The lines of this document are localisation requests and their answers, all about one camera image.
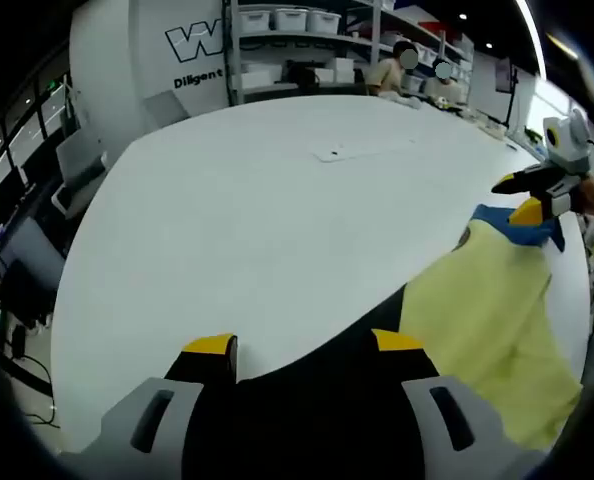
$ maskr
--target chair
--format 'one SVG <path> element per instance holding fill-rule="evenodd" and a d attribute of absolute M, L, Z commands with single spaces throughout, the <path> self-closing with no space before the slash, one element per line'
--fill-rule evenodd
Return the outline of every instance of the chair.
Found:
<path fill-rule="evenodd" d="M 105 154 L 86 129 L 73 133 L 56 152 L 64 183 L 51 201 L 67 220 L 71 220 L 88 208 L 106 178 Z"/>

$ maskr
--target yellow cloth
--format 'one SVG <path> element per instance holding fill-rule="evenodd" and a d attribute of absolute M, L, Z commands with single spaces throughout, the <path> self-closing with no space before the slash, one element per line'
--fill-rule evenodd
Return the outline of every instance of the yellow cloth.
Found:
<path fill-rule="evenodd" d="M 441 375 L 488 400 L 511 439 L 547 448 L 581 391 L 546 317 L 550 270 L 540 248 L 481 220 L 468 226 L 462 247 L 406 286 L 399 330 L 422 342 Z"/>

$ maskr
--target white table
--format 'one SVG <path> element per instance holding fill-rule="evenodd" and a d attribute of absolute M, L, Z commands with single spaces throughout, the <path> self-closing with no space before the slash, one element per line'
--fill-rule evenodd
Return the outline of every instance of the white table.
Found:
<path fill-rule="evenodd" d="M 353 157 L 323 163 L 319 157 Z M 78 451 L 191 339 L 235 332 L 239 376 L 341 332 L 458 241 L 504 174 L 534 163 L 452 115 L 369 97 L 260 102 L 133 143 L 66 261 L 52 332 L 66 447 Z M 589 288 L 574 215 L 547 308 L 581 375 Z"/>

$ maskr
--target light yellow shirt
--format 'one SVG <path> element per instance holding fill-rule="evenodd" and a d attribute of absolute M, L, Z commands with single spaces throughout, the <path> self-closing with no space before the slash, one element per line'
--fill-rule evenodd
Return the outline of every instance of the light yellow shirt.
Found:
<path fill-rule="evenodd" d="M 401 78 L 404 70 L 394 58 L 382 60 L 368 72 L 366 85 L 379 88 L 379 93 L 401 93 Z"/>
<path fill-rule="evenodd" d="M 450 81 L 448 85 L 442 83 L 437 77 L 432 77 L 426 80 L 424 92 L 429 97 L 444 97 L 448 103 L 456 105 L 464 103 L 463 90 L 457 82 Z"/>

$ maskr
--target floor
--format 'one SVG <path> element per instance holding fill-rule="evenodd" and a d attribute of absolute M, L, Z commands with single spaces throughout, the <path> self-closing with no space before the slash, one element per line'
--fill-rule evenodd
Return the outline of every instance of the floor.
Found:
<path fill-rule="evenodd" d="M 11 316 L 9 319 L 10 333 L 8 338 L 11 338 L 12 330 L 18 325 L 18 321 Z M 50 328 L 40 328 L 37 332 L 30 332 L 26 336 L 26 355 L 41 362 L 50 372 Z M 17 364 L 28 370 L 33 375 L 39 378 L 48 380 L 46 372 L 35 362 L 28 359 L 21 359 L 16 361 Z M 50 397 L 39 393 L 32 388 L 26 386 L 20 381 L 10 378 L 13 386 L 13 391 L 17 397 L 19 408 L 26 414 L 35 414 L 49 420 L 52 415 L 53 403 Z M 29 422 L 39 422 L 35 417 L 29 417 Z M 59 426 L 59 412 L 55 412 L 54 425 Z M 59 454 L 63 449 L 63 439 L 59 428 L 51 427 L 50 425 L 32 425 L 37 437 L 42 441 L 46 448 L 54 453 Z"/>

